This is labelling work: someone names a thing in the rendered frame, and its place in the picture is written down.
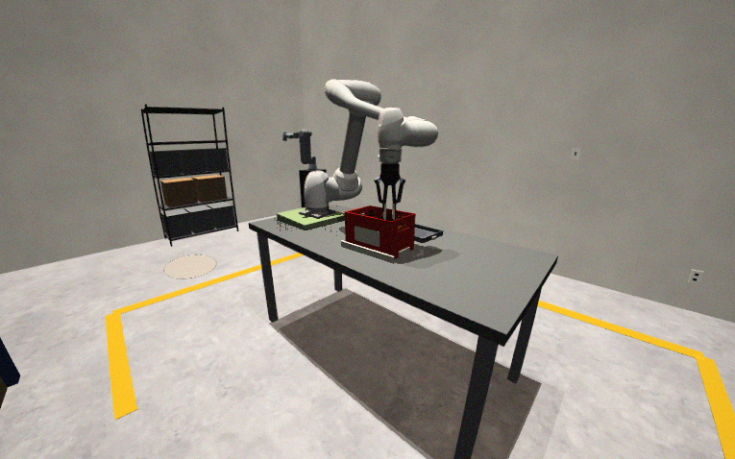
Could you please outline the red bottle crate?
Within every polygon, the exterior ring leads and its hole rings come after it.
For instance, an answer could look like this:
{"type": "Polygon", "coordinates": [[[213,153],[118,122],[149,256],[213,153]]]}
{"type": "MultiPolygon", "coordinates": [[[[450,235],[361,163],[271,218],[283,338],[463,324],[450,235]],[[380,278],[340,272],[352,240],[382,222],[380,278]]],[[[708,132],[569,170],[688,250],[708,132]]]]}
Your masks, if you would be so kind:
{"type": "Polygon", "coordinates": [[[392,221],[382,220],[382,213],[382,207],[372,205],[355,209],[345,226],[346,242],[393,255],[395,259],[407,247],[414,250],[415,213],[396,210],[392,221]],[[368,210],[374,210],[377,218],[367,216],[368,210]],[[398,216],[403,218],[397,219],[398,216]],[[402,224],[407,228],[398,231],[402,224]]]}

